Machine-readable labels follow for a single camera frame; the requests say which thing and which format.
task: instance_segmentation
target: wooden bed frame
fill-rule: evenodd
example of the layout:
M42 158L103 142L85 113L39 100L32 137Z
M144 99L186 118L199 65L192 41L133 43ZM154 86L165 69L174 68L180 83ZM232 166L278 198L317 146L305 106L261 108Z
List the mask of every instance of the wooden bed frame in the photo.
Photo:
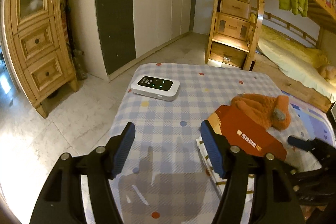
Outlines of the wooden bed frame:
M300 36L301 39L307 41L316 48L320 48L324 29L336 33L336 0L309 0L308 17L320 26L320 33L317 40L290 22L264 12L264 5L262 1L264 0L258 0L257 8L252 8L252 10L256 11L257 23L255 31L253 32L253 38L250 40L252 42L250 46L251 49L255 49L257 47L263 19L269 20L291 31L293 34ZM275 31L288 40L300 43L278 30ZM323 112L327 112L329 110L332 103L327 97L321 95L316 90L307 88L302 83L289 78L267 57L251 50L250 53L252 55L250 58L253 60L250 67L251 71L257 71L268 75L281 90L317 107Z

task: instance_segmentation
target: stuffed animal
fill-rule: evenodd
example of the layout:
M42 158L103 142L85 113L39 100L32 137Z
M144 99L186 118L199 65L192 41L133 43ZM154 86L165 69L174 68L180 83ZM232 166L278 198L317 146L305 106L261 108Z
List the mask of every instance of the stuffed animal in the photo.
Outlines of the stuffed animal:
M324 66L319 67L317 71L323 78L327 78L327 79L336 78L336 67L334 66L324 65Z
M271 126L278 130L289 126L291 116L288 103L289 98L286 95L274 98L260 94L239 94L231 100L231 105L236 106L266 130Z

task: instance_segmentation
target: dark green wardrobe panel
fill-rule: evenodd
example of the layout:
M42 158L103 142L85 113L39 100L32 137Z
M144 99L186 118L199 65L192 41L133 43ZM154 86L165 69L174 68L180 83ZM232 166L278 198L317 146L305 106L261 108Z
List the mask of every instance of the dark green wardrobe panel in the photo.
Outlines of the dark green wardrobe panel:
M135 59L133 0L95 0L98 33L107 74Z

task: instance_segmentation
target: checkered tablecloth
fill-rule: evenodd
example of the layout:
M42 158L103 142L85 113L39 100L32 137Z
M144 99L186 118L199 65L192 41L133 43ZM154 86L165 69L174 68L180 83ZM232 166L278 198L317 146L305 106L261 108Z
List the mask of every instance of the checkered tablecloth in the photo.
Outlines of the checkered tablecloth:
M125 224L211 223L219 197L195 142L201 122L237 94L282 93L267 75L237 69L151 63L140 66L133 80L143 74L177 79L181 85L172 102L126 90L109 131L111 137L119 135L127 122L136 128L122 173L110 181L120 215ZM309 137L291 106L289 111L289 128L268 132L287 149L287 162L300 170L316 169L319 165L311 154L294 151L286 143L289 135ZM88 223L94 223L90 205L86 216Z

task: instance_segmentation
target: red dot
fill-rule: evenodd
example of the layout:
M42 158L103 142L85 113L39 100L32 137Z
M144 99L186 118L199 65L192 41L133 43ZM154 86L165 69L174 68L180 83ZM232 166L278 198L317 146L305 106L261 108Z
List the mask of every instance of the red dot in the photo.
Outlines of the red dot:
M159 218L160 214L158 212L153 212L152 213L152 218Z

